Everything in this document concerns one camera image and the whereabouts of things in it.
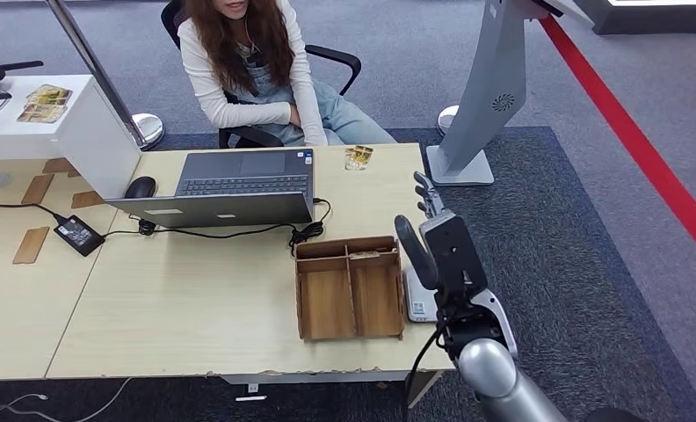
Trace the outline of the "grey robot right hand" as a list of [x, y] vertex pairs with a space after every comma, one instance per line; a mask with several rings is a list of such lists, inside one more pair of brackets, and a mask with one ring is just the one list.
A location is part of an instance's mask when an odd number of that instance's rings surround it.
[[[444, 204], [432, 182], [420, 171], [415, 171], [415, 193], [421, 197], [417, 207], [427, 217], [428, 222], [438, 217], [444, 210]], [[395, 233], [413, 269], [426, 290], [436, 290], [439, 284], [439, 272], [435, 261], [427, 248], [421, 245], [410, 220], [404, 215], [394, 219]]]

